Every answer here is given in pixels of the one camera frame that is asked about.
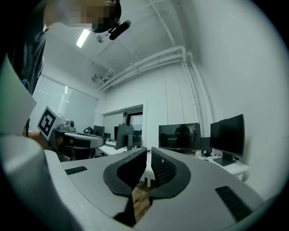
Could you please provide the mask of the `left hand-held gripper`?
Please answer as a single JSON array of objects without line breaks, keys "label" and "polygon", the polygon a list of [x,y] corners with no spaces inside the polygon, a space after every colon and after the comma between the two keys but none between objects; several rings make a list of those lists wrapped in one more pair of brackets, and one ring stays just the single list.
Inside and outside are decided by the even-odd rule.
[{"label": "left hand-held gripper", "polygon": [[40,141],[46,150],[53,151],[61,161],[93,158],[95,148],[105,144],[105,138],[78,133],[74,121],[46,107],[37,125]]}]

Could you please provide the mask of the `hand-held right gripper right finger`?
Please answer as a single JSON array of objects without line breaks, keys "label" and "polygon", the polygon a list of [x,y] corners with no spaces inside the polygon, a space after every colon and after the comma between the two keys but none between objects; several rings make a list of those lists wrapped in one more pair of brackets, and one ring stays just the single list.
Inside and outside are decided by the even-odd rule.
[{"label": "hand-held right gripper right finger", "polygon": [[192,156],[160,149],[187,165],[191,179],[171,199],[157,199],[135,225],[138,231],[218,231],[236,223],[216,188],[228,186],[252,211],[263,199],[221,166]]}]

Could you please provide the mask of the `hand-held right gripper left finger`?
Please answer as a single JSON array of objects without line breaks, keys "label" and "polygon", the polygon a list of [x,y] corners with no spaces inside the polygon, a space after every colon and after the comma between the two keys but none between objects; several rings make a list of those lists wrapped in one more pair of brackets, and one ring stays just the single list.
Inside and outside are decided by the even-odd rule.
[{"label": "hand-held right gripper left finger", "polygon": [[52,207],[60,219],[58,231],[130,231],[135,225],[131,192],[142,177],[147,149],[95,159],[60,162],[53,151],[45,151],[47,167],[64,212]]}]

